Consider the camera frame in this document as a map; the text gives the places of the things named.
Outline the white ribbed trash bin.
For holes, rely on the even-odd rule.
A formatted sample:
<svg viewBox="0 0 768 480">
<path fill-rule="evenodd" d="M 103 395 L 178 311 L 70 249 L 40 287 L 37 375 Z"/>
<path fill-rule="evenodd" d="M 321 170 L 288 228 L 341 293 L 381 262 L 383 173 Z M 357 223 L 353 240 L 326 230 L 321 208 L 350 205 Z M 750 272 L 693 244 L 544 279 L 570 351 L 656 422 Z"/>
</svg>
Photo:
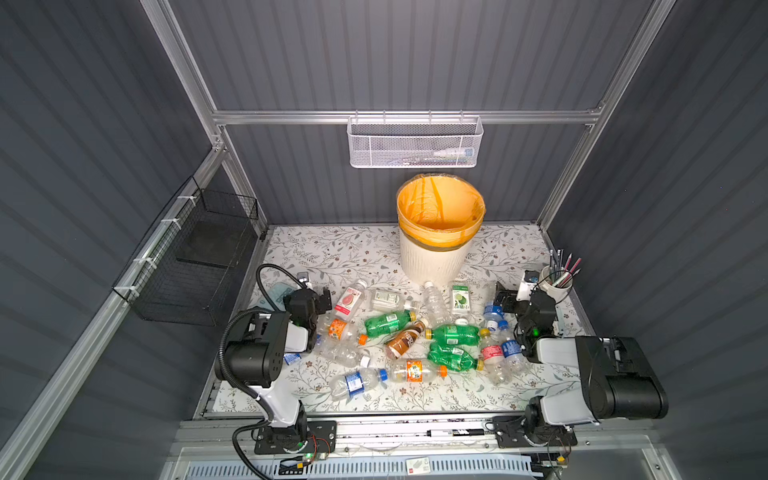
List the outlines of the white ribbed trash bin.
<svg viewBox="0 0 768 480">
<path fill-rule="evenodd" d="M 399 231 L 400 261 L 405 275 L 414 283 L 431 282 L 446 286 L 456 279 L 465 263 L 472 240 L 456 248 L 425 246 Z"/>
</svg>

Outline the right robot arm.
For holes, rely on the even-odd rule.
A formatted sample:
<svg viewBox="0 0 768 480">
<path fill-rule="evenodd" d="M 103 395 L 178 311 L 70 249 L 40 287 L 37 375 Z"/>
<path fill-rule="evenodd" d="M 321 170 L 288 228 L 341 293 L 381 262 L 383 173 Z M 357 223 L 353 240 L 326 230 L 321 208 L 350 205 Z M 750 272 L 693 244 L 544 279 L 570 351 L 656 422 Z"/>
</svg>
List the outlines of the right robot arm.
<svg viewBox="0 0 768 480">
<path fill-rule="evenodd" d="M 519 292 L 494 286 L 491 304 L 516 317 L 512 338 L 502 343 L 507 356 L 519 354 L 525 366 L 574 368 L 579 386 L 528 401 L 515 435 L 533 446 L 575 446 L 573 428 L 603 420 L 661 419 L 669 400 L 639 343 L 631 337 L 555 334 L 556 302 L 540 288 L 526 300 Z"/>
</svg>

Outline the crushed clear bottle white cap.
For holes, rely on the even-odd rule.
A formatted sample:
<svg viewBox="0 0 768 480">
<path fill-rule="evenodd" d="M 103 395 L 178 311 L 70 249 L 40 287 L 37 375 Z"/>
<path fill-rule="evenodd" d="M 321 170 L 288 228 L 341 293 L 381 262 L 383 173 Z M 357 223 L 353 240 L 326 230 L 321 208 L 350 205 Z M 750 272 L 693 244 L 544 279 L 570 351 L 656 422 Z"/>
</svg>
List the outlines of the crushed clear bottle white cap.
<svg viewBox="0 0 768 480">
<path fill-rule="evenodd" d="M 370 365 L 370 357 L 354 345 L 343 342 L 331 341 L 320 346 L 319 354 L 331 363 L 350 369 L 367 368 Z"/>
</svg>

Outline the orange soda label bottle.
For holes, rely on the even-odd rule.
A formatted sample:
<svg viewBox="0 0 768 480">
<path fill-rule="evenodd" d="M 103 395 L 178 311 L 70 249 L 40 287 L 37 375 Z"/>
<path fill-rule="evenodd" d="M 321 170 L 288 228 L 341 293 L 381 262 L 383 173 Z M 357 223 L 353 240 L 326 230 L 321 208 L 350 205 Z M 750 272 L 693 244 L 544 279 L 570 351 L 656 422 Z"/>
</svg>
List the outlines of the orange soda label bottle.
<svg viewBox="0 0 768 480">
<path fill-rule="evenodd" d="M 388 378 L 396 383 L 427 384 L 448 376 L 446 366 L 428 359 L 398 359 L 386 370 Z"/>
</svg>

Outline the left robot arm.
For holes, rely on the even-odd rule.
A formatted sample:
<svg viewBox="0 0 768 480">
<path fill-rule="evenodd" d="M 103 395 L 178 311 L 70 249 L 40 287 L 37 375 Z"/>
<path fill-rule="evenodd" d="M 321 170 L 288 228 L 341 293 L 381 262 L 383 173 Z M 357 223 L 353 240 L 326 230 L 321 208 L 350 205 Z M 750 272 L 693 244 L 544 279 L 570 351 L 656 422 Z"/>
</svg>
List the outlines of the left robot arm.
<svg viewBox="0 0 768 480">
<path fill-rule="evenodd" d="M 264 289 L 263 271 L 276 270 L 297 288 L 278 306 Z M 268 306 L 235 313 L 224 329 L 215 361 L 216 377 L 253 399 L 266 427 L 286 429 L 306 416 L 301 401 L 280 378 L 284 356 L 314 349 L 319 318 L 332 310 L 328 288 L 321 292 L 282 266 L 263 263 L 256 268 L 256 284 Z"/>
</svg>

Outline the orange label crushed bottle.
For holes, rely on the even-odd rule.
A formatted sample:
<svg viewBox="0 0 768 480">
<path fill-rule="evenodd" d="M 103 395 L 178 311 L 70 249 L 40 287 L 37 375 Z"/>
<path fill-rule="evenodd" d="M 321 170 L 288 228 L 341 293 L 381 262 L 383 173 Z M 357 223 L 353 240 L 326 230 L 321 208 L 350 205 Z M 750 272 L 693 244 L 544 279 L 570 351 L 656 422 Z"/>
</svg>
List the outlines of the orange label crushed bottle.
<svg viewBox="0 0 768 480">
<path fill-rule="evenodd" d="M 368 336 L 351 321 L 335 316 L 322 316 L 318 320 L 318 331 L 332 340 L 351 341 L 357 345 L 366 345 Z"/>
</svg>

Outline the green bottle white cap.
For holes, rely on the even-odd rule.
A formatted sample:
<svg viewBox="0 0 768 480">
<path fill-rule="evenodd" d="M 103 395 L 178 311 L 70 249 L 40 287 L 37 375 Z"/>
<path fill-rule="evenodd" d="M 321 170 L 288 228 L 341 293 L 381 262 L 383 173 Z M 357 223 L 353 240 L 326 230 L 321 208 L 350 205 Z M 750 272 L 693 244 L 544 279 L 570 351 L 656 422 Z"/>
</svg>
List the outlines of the green bottle white cap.
<svg viewBox="0 0 768 480">
<path fill-rule="evenodd" d="M 477 346 L 480 343 L 480 328 L 470 324 L 446 323 L 426 329 L 425 338 L 440 346 Z"/>
</svg>

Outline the tall clear ribbed bottle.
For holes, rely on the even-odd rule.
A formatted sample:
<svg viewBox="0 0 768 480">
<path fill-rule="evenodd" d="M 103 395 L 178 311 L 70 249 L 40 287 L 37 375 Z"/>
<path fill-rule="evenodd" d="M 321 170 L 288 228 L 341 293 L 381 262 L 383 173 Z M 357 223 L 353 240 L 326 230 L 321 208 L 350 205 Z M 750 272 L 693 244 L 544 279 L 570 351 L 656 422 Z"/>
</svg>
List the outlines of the tall clear ribbed bottle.
<svg viewBox="0 0 768 480">
<path fill-rule="evenodd" d="M 431 326 L 437 327 L 450 322 L 450 312 L 442 291 L 431 281 L 424 283 L 423 303 Z"/>
</svg>

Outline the green bottle yellow cap lower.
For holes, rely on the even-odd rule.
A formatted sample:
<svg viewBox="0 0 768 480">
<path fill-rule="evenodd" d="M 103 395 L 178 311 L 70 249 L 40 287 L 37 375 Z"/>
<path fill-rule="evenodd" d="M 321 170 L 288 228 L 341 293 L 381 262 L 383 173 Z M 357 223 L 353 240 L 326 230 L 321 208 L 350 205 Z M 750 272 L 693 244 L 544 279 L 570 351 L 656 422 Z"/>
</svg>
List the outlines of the green bottle yellow cap lower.
<svg viewBox="0 0 768 480">
<path fill-rule="evenodd" d="M 473 358 L 465 349 L 431 343 L 427 358 L 453 372 L 483 371 L 484 362 Z"/>
</svg>

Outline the green bottle yellow cap upper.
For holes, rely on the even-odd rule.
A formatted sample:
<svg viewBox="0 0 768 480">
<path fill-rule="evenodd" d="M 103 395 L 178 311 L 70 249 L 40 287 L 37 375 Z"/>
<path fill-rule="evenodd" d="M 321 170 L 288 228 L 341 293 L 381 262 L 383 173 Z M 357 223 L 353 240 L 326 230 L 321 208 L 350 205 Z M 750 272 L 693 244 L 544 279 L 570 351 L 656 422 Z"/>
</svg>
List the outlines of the green bottle yellow cap upper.
<svg viewBox="0 0 768 480">
<path fill-rule="evenodd" d="M 371 317 L 364 322 L 364 334 L 368 339 L 394 334 L 405 328 L 415 319 L 416 314 L 410 309 Z"/>
</svg>

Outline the white tube in basket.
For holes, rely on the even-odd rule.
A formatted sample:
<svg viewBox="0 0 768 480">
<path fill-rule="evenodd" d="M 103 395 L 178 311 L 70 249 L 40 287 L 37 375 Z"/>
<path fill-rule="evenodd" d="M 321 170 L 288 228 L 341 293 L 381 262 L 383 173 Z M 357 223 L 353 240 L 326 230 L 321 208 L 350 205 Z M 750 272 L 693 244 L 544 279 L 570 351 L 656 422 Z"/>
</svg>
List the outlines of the white tube in basket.
<svg viewBox="0 0 768 480">
<path fill-rule="evenodd" d="M 425 153 L 424 161 L 471 163 L 476 157 L 474 148 L 448 148 Z"/>
</svg>

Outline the small blue cap bottle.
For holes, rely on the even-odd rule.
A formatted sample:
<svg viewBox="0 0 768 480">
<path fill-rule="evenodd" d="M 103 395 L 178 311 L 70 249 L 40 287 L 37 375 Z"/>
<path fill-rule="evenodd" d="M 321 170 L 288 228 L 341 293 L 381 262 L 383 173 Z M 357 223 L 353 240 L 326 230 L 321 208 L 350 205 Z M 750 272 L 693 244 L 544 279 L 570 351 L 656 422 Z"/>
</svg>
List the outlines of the small blue cap bottle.
<svg viewBox="0 0 768 480">
<path fill-rule="evenodd" d="M 294 363 L 299 362 L 303 359 L 302 353 L 285 353 L 283 356 L 283 360 L 286 365 L 292 365 Z"/>
</svg>

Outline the square clear bottle green label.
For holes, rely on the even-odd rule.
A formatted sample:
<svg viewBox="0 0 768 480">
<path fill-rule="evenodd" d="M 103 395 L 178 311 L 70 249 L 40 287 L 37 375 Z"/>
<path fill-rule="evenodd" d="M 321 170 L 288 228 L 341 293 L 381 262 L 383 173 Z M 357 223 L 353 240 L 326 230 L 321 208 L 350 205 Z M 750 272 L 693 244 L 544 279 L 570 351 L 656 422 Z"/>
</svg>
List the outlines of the square clear bottle green label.
<svg viewBox="0 0 768 480">
<path fill-rule="evenodd" d="M 370 293 L 370 308 L 374 311 L 395 312 L 404 308 L 406 298 L 401 293 L 380 288 L 372 289 Z"/>
</svg>

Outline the white pencil cup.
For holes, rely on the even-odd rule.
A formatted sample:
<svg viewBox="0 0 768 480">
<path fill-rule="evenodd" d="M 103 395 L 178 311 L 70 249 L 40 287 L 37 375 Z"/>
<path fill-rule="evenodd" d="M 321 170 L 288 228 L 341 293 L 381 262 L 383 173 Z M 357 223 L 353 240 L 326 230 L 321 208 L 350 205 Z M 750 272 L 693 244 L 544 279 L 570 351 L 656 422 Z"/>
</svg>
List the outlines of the white pencil cup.
<svg viewBox="0 0 768 480">
<path fill-rule="evenodd" d="M 573 275 L 565 270 L 544 266 L 539 274 L 537 288 L 544 291 L 556 303 L 562 302 L 570 293 Z"/>
</svg>

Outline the pink label clear bottle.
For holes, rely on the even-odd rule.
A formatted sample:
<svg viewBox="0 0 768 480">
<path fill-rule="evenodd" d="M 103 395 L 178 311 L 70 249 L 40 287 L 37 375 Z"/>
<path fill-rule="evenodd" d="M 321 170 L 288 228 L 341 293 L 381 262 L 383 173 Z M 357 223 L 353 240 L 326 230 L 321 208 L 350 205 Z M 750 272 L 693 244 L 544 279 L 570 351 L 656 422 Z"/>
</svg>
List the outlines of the pink label clear bottle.
<svg viewBox="0 0 768 480">
<path fill-rule="evenodd" d="M 362 279 L 357 279 L 350 284 L 334 306 L 335 317 L 349 321 L 359 309 L 367 287 L 368 283 Z"/>
</svg>

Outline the teal calculator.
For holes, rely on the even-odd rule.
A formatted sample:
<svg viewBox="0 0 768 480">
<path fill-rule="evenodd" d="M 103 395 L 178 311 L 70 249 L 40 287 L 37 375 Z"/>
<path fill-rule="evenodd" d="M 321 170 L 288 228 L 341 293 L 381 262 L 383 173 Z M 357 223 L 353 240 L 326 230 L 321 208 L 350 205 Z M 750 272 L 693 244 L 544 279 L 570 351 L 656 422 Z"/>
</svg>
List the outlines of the teal calculator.
<svg viewBox="0 0 768 480">
<path fill-rule="evenodd" d="M 275 283 L 267 292 L 268 297 L 279 310 L 285 310 L 284 299 L 296 290 L 294 286 L 283 282 Z"/>
</svg>

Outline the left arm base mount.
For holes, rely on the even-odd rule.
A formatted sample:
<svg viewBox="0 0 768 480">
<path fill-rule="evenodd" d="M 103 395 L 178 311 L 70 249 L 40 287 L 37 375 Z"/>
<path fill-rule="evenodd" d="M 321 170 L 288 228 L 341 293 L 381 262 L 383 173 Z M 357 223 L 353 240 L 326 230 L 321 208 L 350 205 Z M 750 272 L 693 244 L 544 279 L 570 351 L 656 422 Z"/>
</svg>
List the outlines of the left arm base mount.
<svg viewBox="0 0 768 480">
<path fill-rule="evenodd" d="M 265 427 L 252 434 L 257 455 L 330 454 L 335 451 L 336 421 L 310 420 L 290 427 Z"/>
</svg>

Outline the orange bin liner bag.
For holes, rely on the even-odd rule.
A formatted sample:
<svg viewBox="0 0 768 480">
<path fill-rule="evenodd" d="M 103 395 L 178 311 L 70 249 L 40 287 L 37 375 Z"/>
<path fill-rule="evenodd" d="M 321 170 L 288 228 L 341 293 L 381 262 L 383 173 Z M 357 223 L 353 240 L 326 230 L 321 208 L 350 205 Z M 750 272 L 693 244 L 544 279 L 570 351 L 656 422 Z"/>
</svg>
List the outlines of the orange bin liner bag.
<svg viewBox="0 0 768 480">
<path fill-rule="evenodd" d="M 398 223 L 407 238 L 424 248 L 452 250 L 474 238 L 486 204 L 466 180 L 448 174 L 420 174 L 397 192 Z"/>
</svg>

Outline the blue label clear bottle front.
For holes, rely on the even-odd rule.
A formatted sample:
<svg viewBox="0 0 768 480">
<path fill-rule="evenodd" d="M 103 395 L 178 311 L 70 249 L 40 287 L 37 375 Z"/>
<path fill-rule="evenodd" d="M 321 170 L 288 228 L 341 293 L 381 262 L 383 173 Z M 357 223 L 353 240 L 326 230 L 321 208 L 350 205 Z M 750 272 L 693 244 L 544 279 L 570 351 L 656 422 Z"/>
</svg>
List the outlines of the blue label clear bottle front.
<svg viewBox="0 0 768 480">
<path fill-rule="evenodd" d="M 350 399 L 373 389 L 388 380 L 386 369 L 361 368 L 334 377 L 329 382 L 330 396 L 334 401 Z"/>
</svg>

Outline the green bottle yellow cap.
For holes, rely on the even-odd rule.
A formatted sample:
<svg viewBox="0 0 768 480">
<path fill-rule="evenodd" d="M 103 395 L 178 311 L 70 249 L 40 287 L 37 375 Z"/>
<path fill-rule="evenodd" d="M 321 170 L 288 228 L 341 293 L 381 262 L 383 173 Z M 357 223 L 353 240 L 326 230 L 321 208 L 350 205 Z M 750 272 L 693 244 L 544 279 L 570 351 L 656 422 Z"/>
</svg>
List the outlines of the green bottle yellow cap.
<svg viewBox="0 0 768 480">
<path fill-rule="evenodd" d="M 364 334 L 368 339 L 394 334 L 405 328 L 415 319 L 416 314 L 410 309 L 371 317 L 364 322 Z"/>
<path fill-rule="evenodd" d="M 483 371 L 484 362 L 473 358 L 465 349 L 431 343 L 427 358 L 453 372 Z"/>
</svg>

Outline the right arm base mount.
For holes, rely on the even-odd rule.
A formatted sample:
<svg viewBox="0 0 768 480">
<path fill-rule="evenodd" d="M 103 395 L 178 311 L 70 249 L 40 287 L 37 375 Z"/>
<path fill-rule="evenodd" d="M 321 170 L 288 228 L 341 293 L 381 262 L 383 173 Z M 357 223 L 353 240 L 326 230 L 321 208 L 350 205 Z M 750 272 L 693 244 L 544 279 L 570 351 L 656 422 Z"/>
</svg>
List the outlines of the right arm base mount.
<svg viewBox="0 0 768 480">
<path fill-rule="evenodd" d="M 578 444 L 575 432 L 566 426 L 549 425 L 540 419 L 524 415 L 496 416 L 491 430 L 500 448 L 564 447 Z"/>
</svg>

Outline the brown tea bottle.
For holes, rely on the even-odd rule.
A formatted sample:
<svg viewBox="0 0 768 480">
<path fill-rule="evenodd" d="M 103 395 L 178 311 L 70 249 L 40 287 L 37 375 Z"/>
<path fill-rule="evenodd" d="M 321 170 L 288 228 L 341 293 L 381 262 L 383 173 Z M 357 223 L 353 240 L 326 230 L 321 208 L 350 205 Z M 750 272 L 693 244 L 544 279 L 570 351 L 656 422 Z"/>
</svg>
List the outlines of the brown tea bottle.
<svg viewBox="0 0 768 480">
<path fill-rule="evenodd" d="M 428 328 L 422 320 L 411 323 L 385 345 L 386 356 L 393 360 L 400 359 Z"/>
</svg>

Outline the green label white carton bottle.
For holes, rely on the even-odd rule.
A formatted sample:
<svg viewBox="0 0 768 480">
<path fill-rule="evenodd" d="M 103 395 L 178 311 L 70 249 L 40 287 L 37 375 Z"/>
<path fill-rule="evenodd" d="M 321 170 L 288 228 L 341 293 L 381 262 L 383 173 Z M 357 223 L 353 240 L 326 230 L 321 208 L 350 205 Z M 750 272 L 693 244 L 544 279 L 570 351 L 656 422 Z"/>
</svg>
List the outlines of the green label white carton bottle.
<svg viewBox="0 0 768 480">
<path fill-rule="evenodd" d="M 455 315 L 471 312 L 471 291 L 468 285 L 453 284 L 451 286 L 451 310 Z"/>
</svg>

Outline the red label clear bottle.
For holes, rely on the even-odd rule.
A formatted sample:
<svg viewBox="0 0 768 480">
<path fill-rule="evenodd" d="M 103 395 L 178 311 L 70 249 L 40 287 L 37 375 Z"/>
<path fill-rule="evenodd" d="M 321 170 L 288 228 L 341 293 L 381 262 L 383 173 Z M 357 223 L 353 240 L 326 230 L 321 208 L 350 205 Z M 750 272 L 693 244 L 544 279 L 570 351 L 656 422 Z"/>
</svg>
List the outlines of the red label clear bottle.
<svg viewBox="0 0 768 480">
<path fill-rule="evenodd" d="M 502 347 L 488 329 L 479 331 L 479 348 L 489 380 L 494 385 L 508 381 L 509 372 L 504 363 Z"/>
</svg>

